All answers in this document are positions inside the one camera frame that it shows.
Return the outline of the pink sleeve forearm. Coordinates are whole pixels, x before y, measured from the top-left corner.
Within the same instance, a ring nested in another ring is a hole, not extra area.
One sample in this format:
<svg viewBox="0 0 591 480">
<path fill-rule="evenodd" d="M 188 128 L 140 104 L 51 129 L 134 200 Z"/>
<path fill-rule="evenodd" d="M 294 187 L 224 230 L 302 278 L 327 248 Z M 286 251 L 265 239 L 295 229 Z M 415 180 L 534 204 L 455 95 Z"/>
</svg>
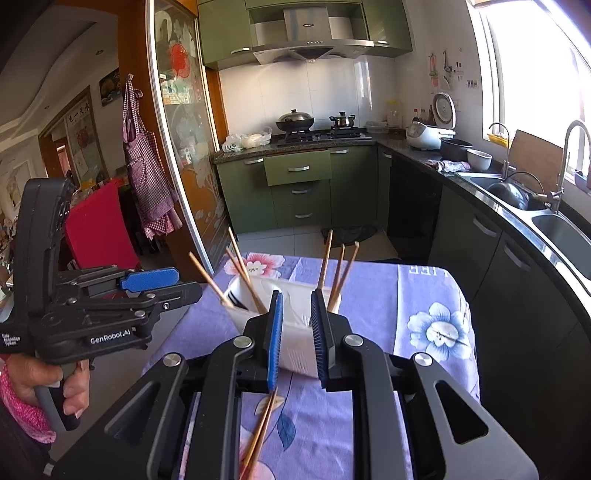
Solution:
<svg viewBox="0 0 591 480">
<path fill-rule="evenodd" d="M 25 403 L 16 395 L 6 364 L 1 370 L 1 401 L 30 438 L 42 444 L 52 444 L 56 440 L 56 432 L 51 429 L 43 410 Z"/>
</svg>

